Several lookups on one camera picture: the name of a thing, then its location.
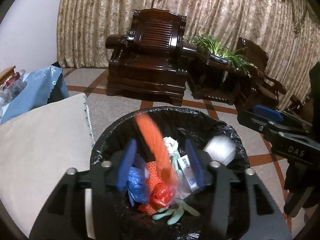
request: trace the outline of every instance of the black garbage bag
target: black garbage bag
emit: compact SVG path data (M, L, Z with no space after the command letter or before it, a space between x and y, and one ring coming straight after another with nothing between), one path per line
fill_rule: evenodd
M191 139L194 145L202 150L212 137L225 134L229 136L236 145L236 157L228 165L228 168L244 171L246 168L250 167L248 156L242 145L241 139L231 126L197 110L167 106L138 110L119 118L111 124L102 133L92 150L90 160L91 167L100 165L100 161L108 160L114 152L123 150L131 138L137 140L138 153L146 162L155 161L155 158L145 143L134 119L135 115L140 113L147 113L152 118L161 130L163 137L170 136L178 141L178 150L181 155L185 154L186 138ZM184 199L184 201L198 210L201 213L201 216L194 217L185 212L178 223L168 226L166 222L170 216L154 221L152 220L152 217L148 216L146 213L137 211L139 206L138 203L134 207L131 207L127 194L121 195L115 193L115 206L119 209L117 210L117 213L121 217L121 239L198 239L201 227L208 222L206 213L208 211L208 206L212 203L212 196L213 192L210 191L191 194ZM240 204L243 209L246 206L244 202L245 201L238 197L231 196L229 216L230 228L232 228L232 224L234 224L236 220L239 222L239 219L235 218L236 215L239 214L239 209L234 206Z

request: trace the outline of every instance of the orange object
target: orange object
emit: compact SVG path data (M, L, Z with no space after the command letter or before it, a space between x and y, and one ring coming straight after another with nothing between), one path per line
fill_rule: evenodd
M169 154L159 128L147 114L139 114L135 118L143 138L156 158L158 177L170 186L177 185L178 179L170 163Z
M169 188L169 186L163 182L159 182L150 196L150 203L155 204L158 208L168 208L168 203L175 195L176 190Z
M150 192L153 192L155 186L163 181L157 176L156 162L147 163L146 168L149 171L149 179L146 180L146 184L150 187ZM151 216L157 213L157 206L149 202L148 205L140 205L138 210L147 212Z

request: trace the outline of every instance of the wooden armchair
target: wooden armchair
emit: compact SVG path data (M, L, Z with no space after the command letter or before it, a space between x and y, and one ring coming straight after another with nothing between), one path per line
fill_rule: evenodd
M301 102L295 95L290 97L292 102L285 111L300 117L308 123L313 122L313 98L309 94L304 102Z
M238 111L255 105L276 108L279 104L279 93L285 94L286 89L279 81L265 74L268 54L259 45L241 37L236 49L239 50L238 54L256 66L248 67L251 78L241 83L241 92L235 103ZM273 85L269 85L265 80L271 81Z
M186 16L158 9L135 10L128 35L110 35L114 49L109 62L107 95L160 95L181 106L187 79L187 59L196 47L183 42Z

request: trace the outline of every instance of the curtain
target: curtain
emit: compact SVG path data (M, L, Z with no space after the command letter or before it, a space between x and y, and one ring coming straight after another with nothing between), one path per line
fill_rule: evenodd
M110 34L129 31L135 9L158 8L187 16L185 36L210 33L234 49L238 37L252 40L268 54L267 75L287 94L305 98L308 71L319 59L320 23L306 0L61 0L57 57L62 67L106 67Z

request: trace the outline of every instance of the plastic bag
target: plastic bag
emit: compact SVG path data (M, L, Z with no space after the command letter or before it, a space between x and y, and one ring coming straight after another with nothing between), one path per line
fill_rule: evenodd
M26 87L26 82L23 82L25 70L22 69L12 76L8 77L0 86L0 106L5 106L16 98L17 95Z
M168 208L168 203L175 195L176 190L170 188L164 182L158 183L150 196L150 202L154 203L158 208Z
M10 102L0 124L34 108L69 97L62 69L52 65L29 73L23 85L25 88Z
M128 194L131 206L134 206L134 202L148 204L150 189L146 184L144 169L130 168Z

